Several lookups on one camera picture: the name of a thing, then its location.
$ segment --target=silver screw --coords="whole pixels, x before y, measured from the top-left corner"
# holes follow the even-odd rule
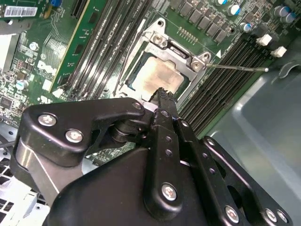
[[[182,121],[183,126],[189,127],[188,123],[185,121]]]
[[[169,201],[174,201],[177,198],[177,193],[175,191],[175,188],[169,184],[163,184],[162,194]]]
[[[288,223],[288,220],[283,212],[281,212],[280,210],[277,210],[277,214],[284,222]]]
[[[268,218],[269,218],[271,221],[277,222],[277,218],[276,218],[275,214],[274,214],[272,211],[270,211],[269,209],[266,209],[266,210],[265,210],[265,213],[268,215]]]
[[[139,103],[137,103],[137,102],[133,103],[133,107],[136,108],[136,109],[138,109],[138,110],[141,110],[141,105]]]
[[[50,114],[41,115],[38,121],[43,126],[54,126],[56,124],[56,118]]]
[[[79,143],[83,140],[83,135],[81,134],[80,131],[71,129],[66,132],[66,138],[68,141],[72,143]]]
[[[226,211],[227,216],[233,223],[237,224],[239,222],[238,214],[232,207],[226,206],[225,211]]]

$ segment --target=sticker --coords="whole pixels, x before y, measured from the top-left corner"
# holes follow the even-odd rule
[[[38,7],[6,6],[4,17],[36,16]]]

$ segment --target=component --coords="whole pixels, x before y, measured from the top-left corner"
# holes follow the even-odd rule
[[[26,78],[26,74],[23,72],[17,73],[17,80],[24,80]]]
[[[132,87],[148,101],[160,87],[176,93],[183,81],[183,76],[176,71],[173,62],[164,62],[151,56],[140,69]]]
[[[215,35],[215,33],[218,30],[218,26],[216,24],[211,24],[211,26],[209,27],[209,29],[207,30],[207,34],[211,37],[213,37]]]
[[[170,7],[173,9],[178,9],[180,4],[182,3],[182,0],[171,0],[170,1]]]
[[[231,5],[228,7],[227,12],[229,16],[236,16],[240,13],[241,9],[239,5]]]
[[[190,11],[191,11],[192,8],[193,7],[192,7],[191,4],[185,2],[185,4],[183,5],[182,9],[180,10],[180,14],[182,16],[187,16],[190,13]]]
[[[189,20],[190,20],[190,22],[192,22],[192,23],[196,23],[198,20],[199,20],[199,18],[201,17],[201,12],[200,11],[198,11],[198,10],[195,10],[193,13],[192,13],[192,15],[191,15],[191,17],[189,18]]]
[[[198,24],[198,28],[205,30],[210,24],[210,20],[207,17],[203,17]]]
[[[265,34],[261,38],[258,38],[256,40],[256,43],[258,43],[261,46],[267,46],[270,41],[272,41],[272,37],[269,34]]]
[[[289,13],[287,16],[282,17],[280,19],[280,21],[282,23],[291,24],[295,19],[296,19],[296,14],[295,13]]]
[[[280,46],[279,48],[277,48],[276,50],[271,52],[271,55],[274,57],[283,57],[283,55],[286,53],[287,49],[284,48],[283,46]]]
[[[221,6],[223,4],[226,4],[228,2],[228,0],[215,0],[215,4],[217,6]]]
[[[0,100],[0,106],[2,106],[4,108],[10,109],[12,104],[13,104],[13,102],[6,97],[2,97]]]
[[[219,30],[216,33],[214,40],[218,43],[221,43],[226,37],[227,37],[227,33],[223,30]]]
[[[17,81],[17,83],[16,83],[17,90],[27,89],[28,86],[29,86],[29,84],[28,84],[28,81],[26,81],[26,80],[20,80],[20,81]]]
[[[287,16],[290,12],[290,8],[287,6],[277,6],[274,10],[274,15],[277,17]]]
[[[239,28],[240,28],[240,30],[242,32],[248,33],[248,32],[251,31],[252,25],[251,24],[246,24],[246,23],[241,23],[240,26],[239,26]]]

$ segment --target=square hole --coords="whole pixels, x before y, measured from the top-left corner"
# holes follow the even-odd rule
[[[5,207],[4,207],[4,211],[7,211],[7,212],[9,212],[10,211],[10,209],[13,207],[13,203],[12,202],[9,202]]]
[[[8,182],[9,179],[5,177],[0,177],[0,185],[3,185],[5,182]]]
[[[3,221],[3,219],[5,218],[6,214],[0,212],[0,223]]]
[[[4,173],[3,173],[5,176],[8,176],[8,177],[12,177],[13,174],[11,173],[10,169],[7,169]]]

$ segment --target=chip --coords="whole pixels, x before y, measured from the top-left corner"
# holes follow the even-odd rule
[[[203,17],[198,24],[198,28],[205,30],[210,24],[210,20],[207,17]]]
[[[227,37],[227,33],[223,30],[219,30],[214,36],[214,40],[221,43]]]
[[[207,31],[207,34],[209,36],[214,36],[215,33],[217,32],[218,30],[218,26],[216,24],[211,24],[211,26],[209,27],[208,31]]]
[[[191,4],[185,2],[185,4],[183,5],[182,9],[180,10],[180,14],[182,16],[187,16],[189,14],[189,12],[191,11],[192,8],[193,7],[192,7]]]
[[[189,20],[192,22],[192,23],[196,23],[198,20],[199,20],[199,18],[201,17],[201,13],[200,13],[200,11],[198,11],[198,10],[195,10],[193,13],[192,13],[192,15],[191,15],[191,17],[189,18]]]
[[[184,77],[175,69],[173,62],[151,56],[140,69],[132,87],[148,101],[160,87],[176,93],[183,81]]]
[[[4,108],[10,109],[12,104],[13,104],[13,102],[6,97],[2,97],[0,100],[0,106],[2,106]]]

